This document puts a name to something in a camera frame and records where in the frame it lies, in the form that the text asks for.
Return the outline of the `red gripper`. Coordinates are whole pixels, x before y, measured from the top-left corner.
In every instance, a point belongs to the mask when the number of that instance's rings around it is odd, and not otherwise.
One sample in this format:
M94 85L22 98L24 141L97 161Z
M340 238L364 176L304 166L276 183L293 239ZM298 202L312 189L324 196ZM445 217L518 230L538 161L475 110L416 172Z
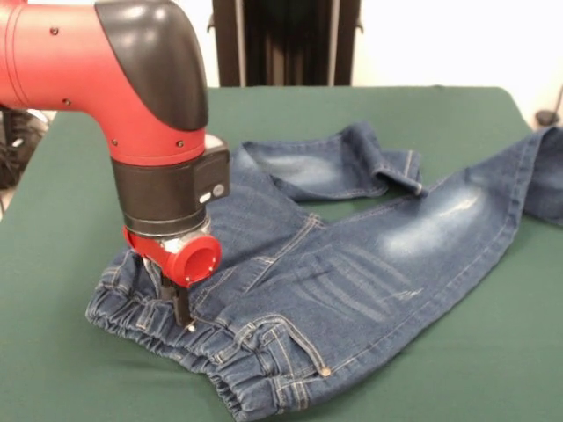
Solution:
M166 241L138 236L126 227L122 232L137 254L160 268L162 299L172 302L177 325L188 326L190 311L186 287L206 279L218 268L222 257L219 241L197 232Z

